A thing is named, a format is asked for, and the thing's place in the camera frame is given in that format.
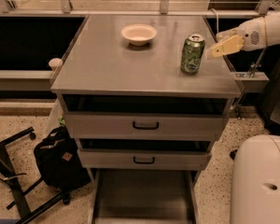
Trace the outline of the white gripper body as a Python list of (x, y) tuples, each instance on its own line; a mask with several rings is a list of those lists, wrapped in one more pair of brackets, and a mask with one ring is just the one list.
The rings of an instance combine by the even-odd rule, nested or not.
[(264, 49), (267, 46), (266, 23), (263, 17), (245, 21), (236, 30), (244, 40), (244, 51)]

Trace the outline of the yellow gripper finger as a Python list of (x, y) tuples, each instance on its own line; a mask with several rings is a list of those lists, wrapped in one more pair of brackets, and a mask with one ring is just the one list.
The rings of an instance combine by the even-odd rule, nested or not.
[(216, 40), (206, 50), (208, 60), (236, 53), (244, 47), (244, 39), (240, 35), (217, 35)]
[(232, 28), (226, 31), (222, 31), (216, 34), (216, 38), (217, 38), (217, 42), (219, 42), (220, 40), (224, 39), (224, 38), (229, 38), (233, 35), (237, 34), (237, 29), (236, 28)]

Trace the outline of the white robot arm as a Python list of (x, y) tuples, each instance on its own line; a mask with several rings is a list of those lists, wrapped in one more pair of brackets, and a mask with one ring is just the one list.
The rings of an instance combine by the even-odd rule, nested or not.
[[(217, 34), (209, 59), (280, 45), (280, 11)], [(230, 224), (280, 224), (280, 136), (256, 135), (237, 149)]]

